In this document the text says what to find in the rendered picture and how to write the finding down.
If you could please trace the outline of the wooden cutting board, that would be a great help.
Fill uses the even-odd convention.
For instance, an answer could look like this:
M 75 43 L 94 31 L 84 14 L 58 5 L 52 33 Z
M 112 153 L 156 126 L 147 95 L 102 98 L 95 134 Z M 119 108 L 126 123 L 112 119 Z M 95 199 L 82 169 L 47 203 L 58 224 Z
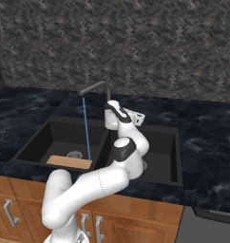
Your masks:
M 88 159 L 76 159 L 69 157 L 61 157 L 61 156 L 51 156 L 47 164 L 72 167 L 78 169 L 89 169 L 92 161 Z

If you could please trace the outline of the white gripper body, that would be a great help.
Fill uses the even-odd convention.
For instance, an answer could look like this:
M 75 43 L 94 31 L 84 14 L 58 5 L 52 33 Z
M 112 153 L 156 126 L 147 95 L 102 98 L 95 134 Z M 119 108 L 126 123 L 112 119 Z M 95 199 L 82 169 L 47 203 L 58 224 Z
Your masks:
M 125 111 L 129 115 L 131 120 L 134 122 L 135 126 L 141 126 L 143 124 L 144 119 L 145 119 L 145 114 L 142 114 L 142 113 L 139 113 L 136 111 L 132 111 L 127 108 L 125 109 Z

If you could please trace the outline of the blue water stream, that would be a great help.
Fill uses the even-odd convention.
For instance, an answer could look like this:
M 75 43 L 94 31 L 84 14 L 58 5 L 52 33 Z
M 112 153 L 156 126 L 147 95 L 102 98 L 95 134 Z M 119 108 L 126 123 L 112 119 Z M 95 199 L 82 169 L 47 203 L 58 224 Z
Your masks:
M 83 102 L 83 112 L 84 112 L 84 120 L 85 120 L 87 155 L 88 155 L 88 160 L 91 160 L 88 124 L 87 124 L 87 117 L 86 117 L 86 99 L 85 99 L 85 97 L 82 98 L 82 102 Z

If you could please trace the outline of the grey sink faucet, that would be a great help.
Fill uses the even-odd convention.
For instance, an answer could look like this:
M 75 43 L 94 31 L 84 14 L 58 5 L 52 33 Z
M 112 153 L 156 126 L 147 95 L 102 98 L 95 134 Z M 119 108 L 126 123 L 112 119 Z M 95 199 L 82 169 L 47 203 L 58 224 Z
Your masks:
M 110 93 L 110 87 L 109 84 L 105 81 L 100 81 L 96 84 L 93 84 L 79 92 L 79 95 L 84 97 L 86 93 L 91 92 L 92 90 L 95 90 L 98 87 L 104 86 L 106 90 L 106 100 L 109 101 L 111 100 L 111 93 Z

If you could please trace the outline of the grey dishwasher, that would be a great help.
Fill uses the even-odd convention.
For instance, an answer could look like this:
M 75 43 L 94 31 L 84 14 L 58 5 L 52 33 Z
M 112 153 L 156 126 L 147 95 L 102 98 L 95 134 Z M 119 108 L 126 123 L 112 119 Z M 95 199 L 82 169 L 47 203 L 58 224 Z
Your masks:
M 197 217 L 185 206 L 175 243 L 230 243 L 230 224 Z

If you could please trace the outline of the black double sink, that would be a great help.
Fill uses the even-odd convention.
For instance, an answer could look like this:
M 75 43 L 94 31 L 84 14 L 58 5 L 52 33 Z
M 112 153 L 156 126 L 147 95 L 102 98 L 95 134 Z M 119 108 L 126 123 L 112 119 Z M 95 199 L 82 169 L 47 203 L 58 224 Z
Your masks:
M 112 163 L 111 150 L 118 138 L 117 133 L 107 130 L 103 121 L 87 120 L 87 124 L 92 161 L 89 169 L 47 164 L 51 156 L 66 157 L 71 151 L 80 151 L 83 159 L 88 159 L 85 120 L 82 118 L 49 117 L 12 160 L 55 169 L 79 170 L 82 173 L 107 167 Z M 176 127 L 144 124 L 139 131 L 149 142 L 149 150 L 143 156 L 147 168 L 142 173 L 141 180 L 181 186 L 179 130 Z

